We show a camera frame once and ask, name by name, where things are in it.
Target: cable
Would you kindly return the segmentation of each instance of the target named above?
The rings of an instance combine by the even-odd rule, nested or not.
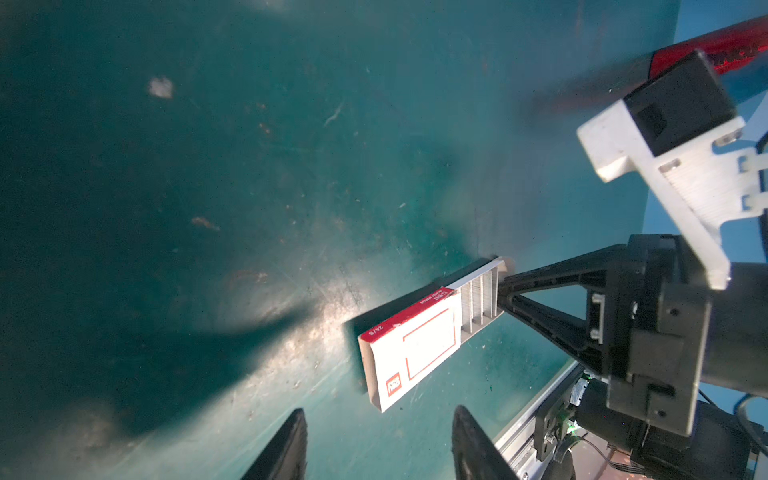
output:
[[[750,439],[752,439],[752,442],[763,453],[763,455],[768,456],[768,447],[765,446],[765,444],[763,443],[763,440],[760,439],[760,436],[757,435],[757,432],[755,432],[755,429],[752,428],[752,424],[750,420],[746,417],[746,404],[756,398],[757,398],[756,396],[751,395],[749,393],[741,397],[741,400],[739,400],[736,406],[733,407],[733,414],[736,416],[737,419],[739,419],[739,423],[741,424],[741,429],[744,431],[744,433],[746,433],[750,437]]]
[[[710,397],[707,396],[706,393],[704,393],[701,390],[699,390],[699,395],[703,396],[704,399],[707,400],[709,403],[711,403],[713,407],[717,407],[718,409],[722,410],[719,406],[717,406],[717,404],[715,402],[712,401],[712,399]]]
[[[592,445],[592,448],[593,448],[593,449],[595,449],[595,451],[596,451],[597,453],[599,453],[601,457],[603,457],[603,460],[605,460],[606,462],[608,462],[608,464],[609,464],[609,465],[610,465],[612,468],[615,468],[615,469],[616,469],[616,470],[618,470],[619,472],[624,472],[624,473],[637,473],[637,474],[640,474],[640,475],[644,475],[644,474],[645,474],[645,468],[643,468],[643,467],[640,467],[639,465],[625,465],[625,464],[623,464],[623,463],[612,462],[612,461],[611,461],[611,459],[610,459],[610,458],[608,458],[607,456],[605,456],[605,454],[603,453],[603,451],[602,451],[602,450],[600,450],[600,447],[598,447],[598,446],[597,446],[597,445],[595,445],[594,443],[590,442],[589,440],[585,439],[584,437],[578,437],[578,440],[577,440],[576,442],[574,442],[574,444],[573,444],[573,445],[576,445],[576,444],[577,444],[577,443],[579,443],[579,442],[586,442],[586,443],[588,443],[589,445]]]

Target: scratch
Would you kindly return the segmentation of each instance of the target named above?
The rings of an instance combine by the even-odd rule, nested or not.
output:
[[[341,102],[338,107],[336,107],[336,111],[333,112],[333,115],[328,117],[326,119],[326,123],[323,124],[323,127],[327,127],[329,123],[336,120],[339,117],[339,114],[341,113],[341,108],[344,106],[344,102]]]
[[[413,405],[413,401],[416,399],[416,392],[419,391],[419,384],[416,384],[416,388],[413,389],[413,395],[411,395],[411,405]]]
[[[323,378],[321,378],[320,380],[317,381],[317,383],[315,383],[315,385],[310,389],[310,391],[315,389],[316,387],[318,387],[321,383],[325,382],[331,375],[333,375],[333,373],[339,367],[344,366],[347,363],[349,363],[349,359],[351,359],[351,358],[352,358],[351,355],[347,356],[345,359],[343,359],[339,363],[337,363],[333,368],[331,368],[331,370],[326,375],[323,376]],[[305,393],[300,399],[297,399],[297,401],[296,401],[296,403],[294,405],[302,405],[303,400],[306,397],[308,397],[308,396],[310,396],[310,392]],[[227,462],[223,462],[220,465],[218,472],[214,473],[213,476],[211,476],[211,478],[216,478],[222,472],[228,471],[227,469],[230,467],[230,465],[232,465],[234,462],[236,462],[243,455],[248,455],[250,457],[253,454],[253,447],[255,445],[259,445],[260,444],[262,437],[264,437],[265,435],[271,435],[272,428],[277,423],[285,422],[285,418],[288,416],[289,413],[291,413],[293,411],[294,408],[296,408],[296,407],[295,406],[289,406],[284,412],[282,412],[279,415],[276,415],[276,417],[272,421],[272,423],[270,423],[264,429],[262,429],[261,433],[257,434],[255,437],[253,437],[253,439],[250,442],[248,442],[246,445],[244,445],[243,448],[241,448],[240,451],[238,451],[236,455],[230,456],[229,459],[227,460]]]
[[[315,286],[316,286],[316,287],[317,287],[317,289],[320,291],[320,294],[322,294],[322,295],[325,297],[325,299],[326,299],[326,302],[330,303],[331,299],[330,299],[330,298],[328,298],[328,296],[326,295],[326,293],[323,291],[323,288],[320,286],[320,284],[319,284],[319,283],[317,283],[317,280],[315,280],[315,277],[313,277],[313,276],[311,276],[311,275],[310,275],[310,280],[312,280],[312,281],[315,283]]]
[[[293,278],[291,278],[291,275],[289,275],[288,273],[286,273],[286,272],[285,272],[285,270],[283,270],[282,268],[280,268],[280,267],[277,265],[277,263],[274,263],[272,260],[267,260],[267,262],[269,262],[269,263],[270,263],[270,265],[274,266],[274,267],[275,267],[275,269],[277,269],[277,271],[278,271],[278,272],[282,273],[282,274],[283,274],[283,276],[284,276],[284,277],[286,277],[286,278],[288,279],[288,281],[289,281],[289,282],[291,282],[291,283],[293,284],[293,286],[294,286],[294,287],[296,287],[298,290],[301,290],[301,287],[299,286],[299,284],[298,284],[298,283],[296,283],[295,281],[293,281]]]
[[[157,432],[157,430],[153,430],[153,431],[152,431],[152,433],[150,433],[149,435],[147,435],[146,437],[144,437],[144,439],[142,439],[142,440],[141,440],[141,442],[139,442],[139,443],[138,443],[138,444],[137,444],[137,445],[134,447],[134,449],[133,449],[133,450],[131,450],[129,453],[127,453],[127,454],[126,454],[126,456],[122,458],[122,460],[120,460],[120,461],[119,461],[119,462],[118,462],[118,463],[117,463],[117,464],[116,464],[114,467],[112,467],[112,471],[115,471],[115,470],[117,470],[117,469],[118,469],[118,467],[120,467],[120,465],[123,465],[123,464],[124,464],[124,463],[125,463],[125,462],[126,462],[126,461],[127,461],[129,458],[130,458],[130,457],[132,457],[132,456],[133,456],[133,455],[134,455],[136,452],[138,452],[138,450],[139,450],[139,449],[140,449],[142,446],[144,446],[144,444],[145,444],[145,443],[147,443],[147,441],[148,441],[149,439],[151,439],[151,438],[154,436],[155,432]]]

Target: red stripe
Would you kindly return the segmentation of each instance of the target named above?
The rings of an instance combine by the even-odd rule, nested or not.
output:
[[[374,343],[376,340],[391,332],[392,329],[394,329],[396,326],[408,322],[415,316],[427,310],[430,306],[435,305],[437,302],[443,300],[447,296],[453,295],[454,292],[455,290],[445,287],[441,288],[440,290],[436,290],[435,292],[430,293],[428,296],[425,296],[417,303],[409,306],[402,312],[391,316],[381,322],[379,325],[374,326],[372,329],[363,333],[360,338],[368,343]]]

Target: white bracket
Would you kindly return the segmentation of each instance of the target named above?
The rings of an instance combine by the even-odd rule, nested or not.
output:
[[[577,135],[603,182],[631,171],[643,177],[703,264],[710,288],[725,290],[730,261],[720,226],[758,217],[768,208],[768,192],[760,191],[768,154],[758,155],[753,147],[713,151],[715,144],[736,140],[743,127],[742,117],[736,117],[655,157],[619,100],[581,125]]]

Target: debris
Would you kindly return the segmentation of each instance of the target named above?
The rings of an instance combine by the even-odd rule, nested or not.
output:
[[[192,219],[192,224],[195,227],[205,227],[208,230],[214,230],[214,231],[221,231],[221,229],[217,226],[211,223],[206,217],[195,217]]]
[[[326,123],[323,124],[323,127],[327,127],[329,123],[336,120],[339,117],[339,114],[341,113],[341,108],[344,106],[344,102],[341,102],[338,107],[336,107],[336,111],[333,112],[333,115],[328,117],[326,119]]]
[[[153,97],[171,99],[174,97],[174,83],[166,77],[153,77],[149,80],[147,91]]]

